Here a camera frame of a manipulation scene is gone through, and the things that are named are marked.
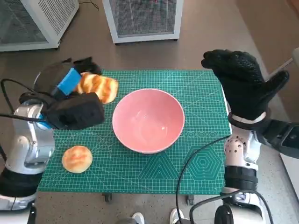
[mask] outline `shoe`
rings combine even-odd
[[[181,215],[181,218],[185,218],[185,216],[181,210],[179,210],[179,213]],[[169,224],[175,224],[177,221],[178,221],[178,210],[173,209],[170,214]]]
[[[140,212],[137,212],[134,215],[132,215],[132,218],[135,219],[135,221],[138,224],[145,224],[144,216]]]

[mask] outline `gray floor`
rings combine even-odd
[[[44,66],[68,57],[93,56],[105,69],[201,69],[200,60],[207,50],[245,50],[258,59],[260,55],[244,24],[234,0],[185,0],[181,37],[178,42],[143,42],[114,46],[105,14],[90,4],[80,11],[64,35],[58,50],[10,52],[0,55],[0,75],[31,85]],[[22,89],[8,85],[14,105]],[[7,112],[4,99],[1,112]],[[271,104],[274,114],[281,111]],[[0,141],[8,152],[13,130],[11,120],[1,118]],[[297,223],[299,206],[285,172],[281,158],[275,151],[263,147],[259,159],[259,191],[270,204],[275,223]],[[149,224],[168,223],[175,206],[173,195],[114,195],[112,204],[103,202],[100,194],[43,193],[37,200],[38,224],[100,224],[114,223],[136,211],[142,212]],[[197,196],[199,201],[209,196]],[[181,208],[188,215],[189,207],[180,198]],[[210,203],[198,210],[198,224],[214,223],[214,212],[220,202]]]

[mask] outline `bread roll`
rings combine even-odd
[[[91,74],[81,73],[82,79],[75,88],[78,93],[95,92],[103,104],[112,102],[117,94],[118,82],[115,79]]]
[[[83,173],[93,161],[93,155],[85,146],[74,146],[64,152],[63,167],[71,173]]]

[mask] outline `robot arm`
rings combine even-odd
[[[261,144],[299,158],[299,125],[269,118],[268,103],[286,84],[286,71],[264,81],[256,59],[245,52],[214,50],[204,54],[202,65],[212,69],[222,84],[230,105],[229,122],[234,126],[225,143],[225,186],[221,195],[241,190],[223,199],[215,214],[215,224],[264,224],[257,189]]]
[[[14,114],[42,122],[13,120],[13,148],[0,175],[0,223],[34,223],[37,187],[55,149],[53,129],[78,130],[103,122],[95,93],[69,97],[87,70],[100,72],[91,58],[56,63],[38,75],[32,92],[21,95]]]

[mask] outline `green cutting mat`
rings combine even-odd
[[[104,71],[119,81],[114,102],[104,105],[105,122],[82,131],[55,131],[56,150],[43,175],[40,191],[174,194],[179,173],[193,150],[230,133],[221,85],[210,71]],[[143,155],[115,137],[112,114],[128,93],[142,88],[164,90],[185,112],[180,138],[166,151]],[[184,175],[181,194],[218,194],[223,186],[224,141],[199,153]],[[82,174],[67,172],[61,158],[74,145],[87,146],[93,163]]]

